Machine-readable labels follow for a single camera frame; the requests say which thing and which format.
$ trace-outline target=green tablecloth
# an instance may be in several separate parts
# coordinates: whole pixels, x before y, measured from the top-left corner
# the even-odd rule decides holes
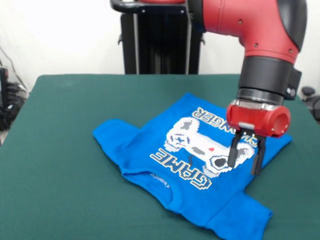
[[[110,118],[141,127],[186,92],[227,107],[238,78],[41,76],[0,148],[0,240],[216,239],[124,180],[92,130]],[[246,193],[274,213],[264,239],[317,240],[320,128],[300,100],[286,105],[294,140]]]

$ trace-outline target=black stand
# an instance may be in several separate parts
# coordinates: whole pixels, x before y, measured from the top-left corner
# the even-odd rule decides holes
[[[203,34],[184,4],[111,0],[121,15],[125,74],[198,74]]]

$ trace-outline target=blue t-shirt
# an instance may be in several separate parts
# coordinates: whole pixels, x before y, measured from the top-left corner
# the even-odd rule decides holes
[[[257,139],[238,144],[235,168],[228,167],[235,130],[226,110],[187,93],[138,129],[108,120],[93,135],[128,181],[155,196],[164,208],[227,240],[259,240],[272,212],[244,193],[252,181]],[[263,166],[292,138],[267,138]]]

